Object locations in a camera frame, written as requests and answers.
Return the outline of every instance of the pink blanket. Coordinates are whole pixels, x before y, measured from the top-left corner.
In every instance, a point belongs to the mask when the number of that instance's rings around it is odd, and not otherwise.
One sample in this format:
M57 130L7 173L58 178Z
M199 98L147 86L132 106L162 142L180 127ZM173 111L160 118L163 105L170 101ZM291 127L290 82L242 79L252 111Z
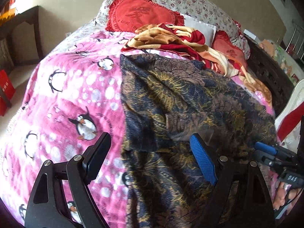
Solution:
M18 122L0 146L0 197L20 223L24 224L26 205L43 162L68 161L106 131L112 146L89 189L109 226L125 227L128 188L120 160L125 117L119 62L122 44L132 37L133 33L101 30L64 53L50 54L32 73ZM147 52L183 59L165 51ZM68 206L72 206L68 182L63 181L63 186ZM72 216L77 221L77 213Z

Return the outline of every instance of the white pillow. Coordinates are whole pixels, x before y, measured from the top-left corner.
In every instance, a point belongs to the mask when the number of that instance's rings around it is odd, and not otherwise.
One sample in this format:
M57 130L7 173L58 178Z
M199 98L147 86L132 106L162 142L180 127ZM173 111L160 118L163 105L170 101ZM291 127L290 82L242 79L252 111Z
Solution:
M212 46L212 42L216 33L216 26L206 24L202 21L199 21L191 16L182 14L185 21L185 26L195 28L196 30L200 31L205 36L205 45L209 47Z

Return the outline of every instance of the wall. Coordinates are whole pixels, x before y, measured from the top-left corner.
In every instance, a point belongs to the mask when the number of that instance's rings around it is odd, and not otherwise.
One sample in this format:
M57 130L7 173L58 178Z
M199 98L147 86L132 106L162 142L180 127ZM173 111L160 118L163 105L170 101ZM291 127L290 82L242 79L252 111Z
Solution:
M285 26L269 0L210 1L240 22L243 29L250 30L260 39L277 41L285 34ZM40 34L46 55L64 39L66 32L73 32L94 18L102 2L103 0L19 0L18 11L22 12L35 5L41 6Z
M304 27L304 21L301 18L295 6L292 4L291 0L286 0L285 6L281 0L269 0L269 1L278 12L280 18L282 19L286 27L286 33L284 35L283 42L286 45L288 45L295 29L295 24L292 23L292 20L294 20L298 25L302 27Z

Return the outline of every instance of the dark wooden cabinet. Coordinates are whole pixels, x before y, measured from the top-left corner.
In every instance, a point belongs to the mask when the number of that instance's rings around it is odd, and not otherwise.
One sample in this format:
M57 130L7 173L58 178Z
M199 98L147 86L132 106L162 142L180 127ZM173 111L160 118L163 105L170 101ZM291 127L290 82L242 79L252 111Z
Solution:
M278 116L286 106L294 89L293 83L262 48L248 39L251 54L247 60L249 68L255 73L272 94L272 105Z

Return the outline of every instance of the red cushion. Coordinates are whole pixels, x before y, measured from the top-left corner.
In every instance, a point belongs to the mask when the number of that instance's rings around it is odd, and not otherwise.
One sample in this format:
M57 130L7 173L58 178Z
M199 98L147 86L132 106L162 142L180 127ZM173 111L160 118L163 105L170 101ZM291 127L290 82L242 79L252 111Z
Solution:
M106 30L134 32L146 24L169 23L184 26L180 13L169 10L152 0L114 0L109 8Z

